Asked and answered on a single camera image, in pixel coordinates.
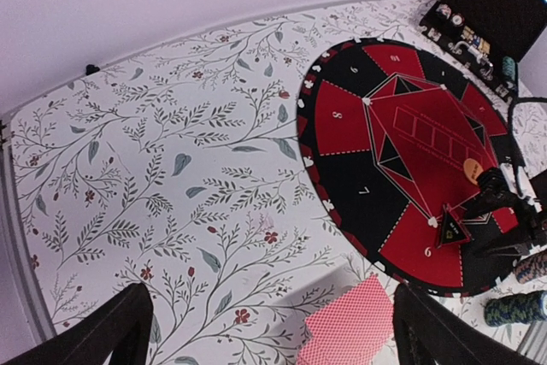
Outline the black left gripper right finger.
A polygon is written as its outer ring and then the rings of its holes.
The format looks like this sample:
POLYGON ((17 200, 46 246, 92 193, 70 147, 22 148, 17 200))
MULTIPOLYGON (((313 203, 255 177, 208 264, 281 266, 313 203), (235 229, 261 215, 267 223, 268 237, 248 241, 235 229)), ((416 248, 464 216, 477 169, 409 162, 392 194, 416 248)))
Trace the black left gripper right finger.
POLYGON ((421 289, 394 293, 393 329, 401 364, 534 364, 468 325, 421 289))

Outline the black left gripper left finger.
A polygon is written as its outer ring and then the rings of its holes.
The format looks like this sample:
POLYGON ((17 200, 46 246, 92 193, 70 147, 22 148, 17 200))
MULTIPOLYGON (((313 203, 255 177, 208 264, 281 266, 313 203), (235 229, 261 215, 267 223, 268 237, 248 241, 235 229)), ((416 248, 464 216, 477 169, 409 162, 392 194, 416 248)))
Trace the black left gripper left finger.
POLYGON ((6 363, 145 364, 152 320, 148 288, 130 284, 76 326, 6 363))

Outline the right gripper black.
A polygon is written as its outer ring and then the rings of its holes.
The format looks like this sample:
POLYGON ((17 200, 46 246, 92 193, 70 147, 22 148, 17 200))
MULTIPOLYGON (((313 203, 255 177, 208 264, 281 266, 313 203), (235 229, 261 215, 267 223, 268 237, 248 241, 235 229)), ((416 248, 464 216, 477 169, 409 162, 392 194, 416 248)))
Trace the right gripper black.
POLYGON ((546 245, 546 172, 528 179, 522 167, 502 163, 484 169, 477 186, 465 218, 491 215, 506 227, 476 256, 527 256, 532 247, 546 245))

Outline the orange round dealer button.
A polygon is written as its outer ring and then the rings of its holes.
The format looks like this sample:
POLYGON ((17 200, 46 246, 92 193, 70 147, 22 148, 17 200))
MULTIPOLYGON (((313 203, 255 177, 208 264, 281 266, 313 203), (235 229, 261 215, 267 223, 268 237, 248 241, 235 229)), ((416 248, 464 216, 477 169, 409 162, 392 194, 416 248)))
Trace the orange round dealer button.
POLYGON ((482 165, 473 158, 467 158, 463 164, 462 169, 467 180, 474 184, 478 184, 478 177, 484 172, 482 165))

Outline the green poker chip stack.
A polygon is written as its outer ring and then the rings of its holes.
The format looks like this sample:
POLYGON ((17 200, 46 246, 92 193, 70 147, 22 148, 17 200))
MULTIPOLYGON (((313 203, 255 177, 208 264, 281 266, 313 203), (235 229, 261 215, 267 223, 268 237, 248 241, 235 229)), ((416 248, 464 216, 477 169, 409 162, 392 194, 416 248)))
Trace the green poker chip stack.
POLYGON ((484 320, 489 327, 545 321, 546 291, 519 293, 492 299, 485 305, 484 320))

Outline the blue beige poker chip stack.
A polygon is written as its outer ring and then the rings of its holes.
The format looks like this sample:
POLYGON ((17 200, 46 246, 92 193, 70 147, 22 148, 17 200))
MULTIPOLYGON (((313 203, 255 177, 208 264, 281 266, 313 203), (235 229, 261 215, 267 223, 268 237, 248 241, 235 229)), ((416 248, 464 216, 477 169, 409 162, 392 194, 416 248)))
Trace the blue beige poker chip stack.
POLYGON ((542 278, 546 275, 546 265, 547 251, 543 250, 519 261, 514 269, 515 278, 521 284, 542 278))

